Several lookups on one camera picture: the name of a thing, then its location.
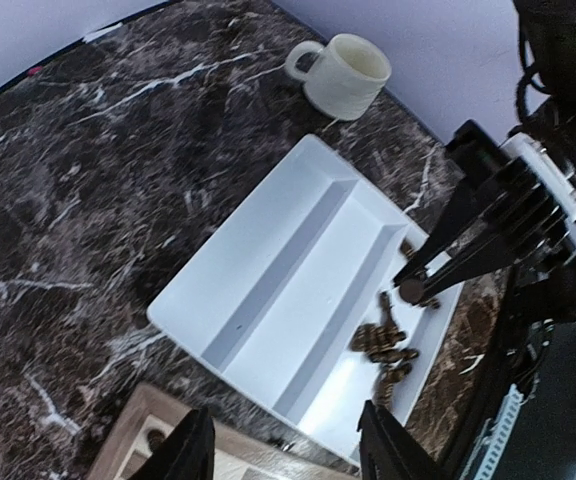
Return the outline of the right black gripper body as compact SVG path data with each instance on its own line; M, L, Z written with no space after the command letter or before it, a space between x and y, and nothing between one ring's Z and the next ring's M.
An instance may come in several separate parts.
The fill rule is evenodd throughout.
M486 223L481 234L502 235L507 242L523 242L536 235L543 239L542 247L516 263L534 266L545 262L550 269L554 262L561 261L568 236L565 212L545 182L522 159L479 154L477 166L477 201Z

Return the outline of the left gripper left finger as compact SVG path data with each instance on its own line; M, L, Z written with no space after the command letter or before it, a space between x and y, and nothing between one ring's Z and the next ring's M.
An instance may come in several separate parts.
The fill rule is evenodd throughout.
M191 410L140 467L145 480L212 479L215 428L206 407Z

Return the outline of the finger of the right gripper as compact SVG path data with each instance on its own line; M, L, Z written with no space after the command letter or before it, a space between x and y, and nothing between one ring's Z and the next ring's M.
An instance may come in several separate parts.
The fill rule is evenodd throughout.
M423 303L447 288L524 261L543 245L531 235L523 242L507 242L502 235L481 234L426 280L415 283L415 302Z
M474 222L481 207L469 181L464 178L456 185L434 229L422 247L394 277L393 284L416 277L439 253L449 247Z

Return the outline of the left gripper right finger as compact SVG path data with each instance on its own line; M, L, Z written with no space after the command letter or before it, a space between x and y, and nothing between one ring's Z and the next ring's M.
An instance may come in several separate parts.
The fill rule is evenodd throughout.
M438 478L434 460L384 407L367 400L357 430L362 479Z

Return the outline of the wooden chess board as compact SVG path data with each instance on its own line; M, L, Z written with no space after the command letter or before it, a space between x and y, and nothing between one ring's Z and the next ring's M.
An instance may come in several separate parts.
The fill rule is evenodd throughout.
M140 383L89 479L348 479L226 427Z

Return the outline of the dark chess piece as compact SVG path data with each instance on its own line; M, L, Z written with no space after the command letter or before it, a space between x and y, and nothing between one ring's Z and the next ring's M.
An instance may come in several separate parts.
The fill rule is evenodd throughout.
M413 306L418 306L420 308L431 308L431 309L439 309L441 306L437 298L435 297L426 298L424 296L425 289L424 284L421 280L417 279L404 280L399 286L398 293L403 301Z

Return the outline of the white plastic tray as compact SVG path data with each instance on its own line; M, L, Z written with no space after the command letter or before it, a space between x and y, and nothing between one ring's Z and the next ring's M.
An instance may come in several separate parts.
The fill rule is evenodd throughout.
M351 464L376 364L350 348L425 232L303 137L148 306L202 366Z

